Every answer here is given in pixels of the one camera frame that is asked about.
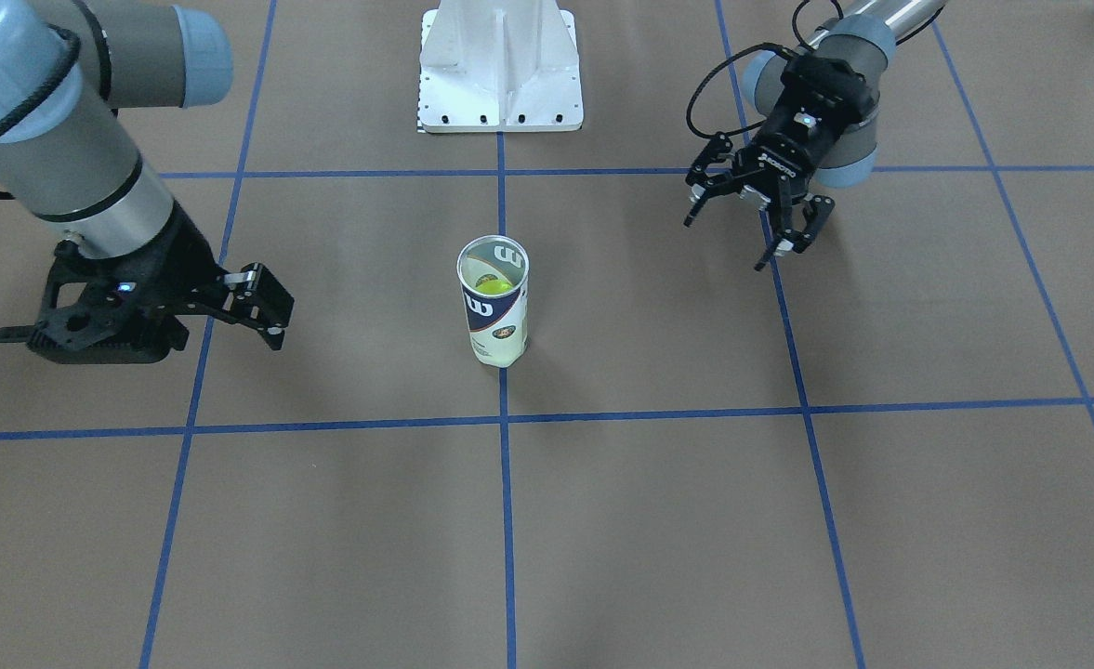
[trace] light blue joint cap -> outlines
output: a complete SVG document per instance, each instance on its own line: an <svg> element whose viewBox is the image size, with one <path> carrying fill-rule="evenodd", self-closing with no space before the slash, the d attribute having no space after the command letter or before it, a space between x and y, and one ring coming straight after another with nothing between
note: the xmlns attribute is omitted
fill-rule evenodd
<svg viewBox="0 0 1094 669"><path fill-rule="evenodd" d="M815 171L815 181L823 183L828 188L851 188L858 183L864 181L873 174L874 166L877 165L877 150L869 152L869 155L861 157L854 164L841 165L838 168L819 168Z"/></svg>
<svg viewBox="0 0 1094 669"><path fill-rule="evenodd" d="M744 73L741 75L745 101L754 109L757 108L757 84L763 80L763 71L773 56L777 56L777 54L772 51L761 51L754 56L754 59L749 60L749 64L746 66Z"/></svg>
<svg viewBox="0 0 1094 669"><path fill-rule="evenodd" d="M214 105L232 89L232 46L211 14L173 5L183 35L183 105Z"/></svg>
<svg viewBox="0 0 1094 669"><path fill-rule="evenodd" d="M898 35L889 30L886 22L869 14L852 14L840 19L831 26L831 34L851 34L873 44L886 55L886 68L894 62L894 51L898 50Z"/></svg>
<svg viewBox="0 0 1094 669"><path fill-rule="evenodd" d="M67 51L67 44L22 0L0 0L0 120L34 93ZM75 108L83 89L79 64L37 109L0 137L0 144L32 140Z"/></svg>

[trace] dark blue label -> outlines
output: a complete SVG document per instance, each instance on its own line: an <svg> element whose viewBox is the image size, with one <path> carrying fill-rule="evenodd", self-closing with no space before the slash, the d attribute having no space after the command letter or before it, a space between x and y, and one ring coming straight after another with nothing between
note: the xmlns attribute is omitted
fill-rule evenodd
<svg viewBox="0 0 1094 669"><path fill-rule="evenodd" d="M465 308L468 313L468 330L482 331L510 313L510 309L516 304L517 297L522 296L522 289L519 287L503 297L481 295L468 291L466 287L463 289L463 293L465 293Z"/></svg>

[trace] white stand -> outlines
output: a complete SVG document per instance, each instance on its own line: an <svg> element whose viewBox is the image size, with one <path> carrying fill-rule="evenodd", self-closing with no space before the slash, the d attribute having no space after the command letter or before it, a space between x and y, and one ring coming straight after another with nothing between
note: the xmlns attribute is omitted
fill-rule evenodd
<svg viewBox="0 0 1094 669"><path fill-rule="evenodd" d="M419 130L558 132L584 124L575 16L555 0L442 0L423 14Z"/></svg>

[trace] transparent plastic can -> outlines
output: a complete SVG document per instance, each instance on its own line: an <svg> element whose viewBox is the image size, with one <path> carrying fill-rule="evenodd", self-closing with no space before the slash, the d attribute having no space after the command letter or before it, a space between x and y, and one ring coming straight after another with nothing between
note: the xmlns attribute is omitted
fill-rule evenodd
<svg viewBox="0 0 1094 669"><path fill-rule="evenodd" d="M456 259L468 337L476 360L509 367L526 350L526 279L529 258L513 239L486 234Z"/></svg>

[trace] cylindrical container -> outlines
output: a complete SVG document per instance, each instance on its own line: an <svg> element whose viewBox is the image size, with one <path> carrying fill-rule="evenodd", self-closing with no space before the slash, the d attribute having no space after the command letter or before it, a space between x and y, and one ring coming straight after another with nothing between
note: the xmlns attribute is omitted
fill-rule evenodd
<svg viewBox="0 0 1094 669"><path fill-rule="evenodd" d="M509 367L526 350L525 249L500 234L474 239L456 259L476 360Z"/></svg>

